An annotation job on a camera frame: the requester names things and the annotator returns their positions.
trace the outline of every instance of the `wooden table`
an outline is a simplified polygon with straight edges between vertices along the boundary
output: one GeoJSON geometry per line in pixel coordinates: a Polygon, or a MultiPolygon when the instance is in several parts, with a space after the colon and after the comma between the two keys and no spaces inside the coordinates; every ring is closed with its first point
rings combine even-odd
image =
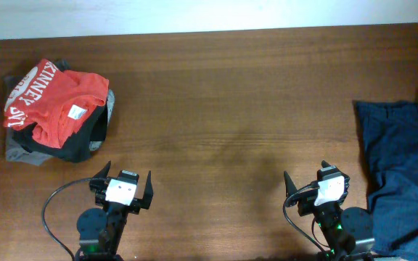
{"type": "MultiPolygon", "coordinates": [[[[68,260],[41,226],[41,207],[108,160],[112,175],[142,175],[140,196],[152,171],[151,208],[129,216],[120,243],[126,260],[314,254],[283,217],[283,170],[303,186],[327,160],[351,177],[343,207],[366,207],[353,100],[401,99],[418,99],[418,24],[0,41],[0,260],[68,260]],[[4,160],[1,77],[41,58],[110,80],[107,140],[87,162],[4,160]]],[[[76,220],[90,207],[83,185],[46,212],[73,251],[76,220]]],[[[310,233],[312,217],[295,212],[310,233]]]]}

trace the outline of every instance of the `navy blue cloth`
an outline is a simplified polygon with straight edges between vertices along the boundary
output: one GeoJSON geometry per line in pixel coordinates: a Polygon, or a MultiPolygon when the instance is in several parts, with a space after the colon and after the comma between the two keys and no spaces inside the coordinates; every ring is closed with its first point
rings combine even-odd
{"type": "Polygon", "coordinates": [[[374,251],[418,260],[418,104],[356,104],[371,179],[374,251]]]}

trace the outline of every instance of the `clothing label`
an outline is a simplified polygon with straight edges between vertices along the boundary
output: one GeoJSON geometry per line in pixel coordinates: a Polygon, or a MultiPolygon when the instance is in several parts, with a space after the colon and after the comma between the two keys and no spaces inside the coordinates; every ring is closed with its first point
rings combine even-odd
{"type": "Polygon", "coordinates": [[[72,118],[74,120],[80,119],[84,114],[86,113],[86,109],[81,108],[77,105],[72,105],[72,108],[70,108],[68,117],[72,118]]]}

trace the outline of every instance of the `cable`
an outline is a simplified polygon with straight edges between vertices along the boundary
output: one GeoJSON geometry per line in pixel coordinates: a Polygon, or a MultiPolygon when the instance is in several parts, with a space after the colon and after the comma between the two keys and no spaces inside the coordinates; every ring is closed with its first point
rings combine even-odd
{"type": "Polygon", "coordinates": [[[316,238],[316,234],[314,233],[314,225],[315,225],[315,223],[316,223],[316,218],[314,217],[313,220],[312,220],[312,225],[311,225],[312,236],[316,239],[317,243],[321,244],[324,247],[329,247],[327,245],[324,245],[324,244],[320,243],[320,241],[316,238]]]}
{"type": "Polygon", "coordinates": [[[70,257],[72,257],[72,261],[75,261],[75,258],[73,256],[72,251],[70,251],[70,249],[65,246],[48,228],[48,225],[46,224],[46,221],[44,219],[44,212],[46,211],[46,207],[48,207],[49,202],[51,201],[51,199],[58,194],[59,192],[61,192],[62,190],[66,189],[69,186],[75,185],[77,183],[82,183],[82,182],[87,182],[87,181],[107,181],[107,178],[82,178],[76,181],[72,181],[69,182],[67,184],[65,184],[64,186],[61,186],[60,188],[56,189],[55,192],[53,192],[51,194],[51,196],[49,196],[49,198],[46,200],[46,202],[44,202],[44,206],[43,209],[41,210],[41,222],[43,223],[43,227],[44,230],[46,230],[46,232],[48,232],[48,234],[56,241],[56,243],[58,243],[65,251],[67,251],[67,253],[69,253],[70,257]]]}
{"type": "Polygon", "coordinates": [[[288,221],[288,223],[290,223],[290,225],[293,227],[293,228],[295,228],[299,233],[301,233],[303,236],[305,236],[307,239],[309,239],[309,241],[310,242],[312,242],[313,244],[315,244],[319,249],[320,249],[320,251],[322,251],[322,253],[324,253],[324,254],[326,254],[325,253],[325,250],[315,241],[315,240],[313,240],[308,234],[306,234],[306,233],[304,233],[304,231],[302,231],[301,230],[301,228],[299,228],[299,227],[297,227],[292,221],[291,221],[291,219],[288,217],[288,214],[287,214],[287,206],[289,206],[290,204],[290,199],[293,197],[293,196],[296,196],[296,194],[299,194],[299,193],[301,193],[301,192],[303,192],[303,191],[305,191],[306,189],[313,189],[314,187],[312,186],[312,184],[309,184],[309,185],[307,185],[307,186],[304,186],[304,187],[302,187],[302,188],[300,188],[298,191],[296,191],[295,193],[293,193],[292,195],[290,195],[289,197],[287,197],[286,199],[285,199],[285,201],[284,201],[284,203],[283,203],[283,215],[284,215],[284,218],[286,218],[287,219],[287,221],[288,221]]]}

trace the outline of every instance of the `gray cloth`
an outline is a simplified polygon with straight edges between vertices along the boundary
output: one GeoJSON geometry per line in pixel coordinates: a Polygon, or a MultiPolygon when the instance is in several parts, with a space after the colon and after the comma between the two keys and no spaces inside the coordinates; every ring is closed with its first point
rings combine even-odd
{"type": "MultiPolygon", "coordinates": [[[[65,60],[54,63],[59,70],[70,70],[69,64],[65,60]]],[[[23,76],[6,76],[4,77],[4,86],[6,89],[6,99],[10,95],[12,89],[23,79],[23,76]]],[[[112,90],[107,93],[107,125],[109,125],[112,110],[114,108],[115,96],[112,90]]],[[[8,162],[24,162],[35,166],[40,166],[43,162],[51,159],[53,156],[41,152],[27,152],[14,139],[12,128],[6,128],[6,161],[8,162]]],[[[96,151],[102,145],[102,141],[91,141],[90,151],[96,151]]]]}

